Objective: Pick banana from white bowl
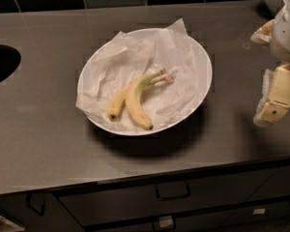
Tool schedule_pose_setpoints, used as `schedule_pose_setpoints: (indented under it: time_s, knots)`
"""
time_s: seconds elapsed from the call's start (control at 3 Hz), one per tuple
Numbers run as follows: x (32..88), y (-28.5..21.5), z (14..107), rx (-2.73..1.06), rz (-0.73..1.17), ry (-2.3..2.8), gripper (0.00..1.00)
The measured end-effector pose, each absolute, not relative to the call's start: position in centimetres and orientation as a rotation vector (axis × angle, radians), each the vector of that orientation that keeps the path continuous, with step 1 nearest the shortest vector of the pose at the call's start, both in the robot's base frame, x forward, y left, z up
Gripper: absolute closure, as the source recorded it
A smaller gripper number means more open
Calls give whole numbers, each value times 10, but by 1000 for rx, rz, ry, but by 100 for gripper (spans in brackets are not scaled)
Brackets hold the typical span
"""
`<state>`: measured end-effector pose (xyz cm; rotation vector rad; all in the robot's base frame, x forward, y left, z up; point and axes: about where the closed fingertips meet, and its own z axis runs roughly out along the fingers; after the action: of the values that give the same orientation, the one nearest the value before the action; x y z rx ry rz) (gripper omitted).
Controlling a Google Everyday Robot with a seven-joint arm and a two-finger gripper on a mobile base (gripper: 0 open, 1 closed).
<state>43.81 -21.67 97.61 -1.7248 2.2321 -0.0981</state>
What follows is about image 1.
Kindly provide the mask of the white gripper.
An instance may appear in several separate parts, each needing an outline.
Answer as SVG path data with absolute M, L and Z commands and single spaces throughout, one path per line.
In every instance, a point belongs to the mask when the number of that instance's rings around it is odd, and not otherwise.
M 250 37 L 257 44 L 270 43 L 270 51 L 281 61 L 290 61 L 290 0 L 275 16 L 258 28 Z M 277 123 L 290 110 L 290 62 L 274 71 L 265 70 L 262 84 L 262 98 L 259 101 L 253 122 L 258 127 Z

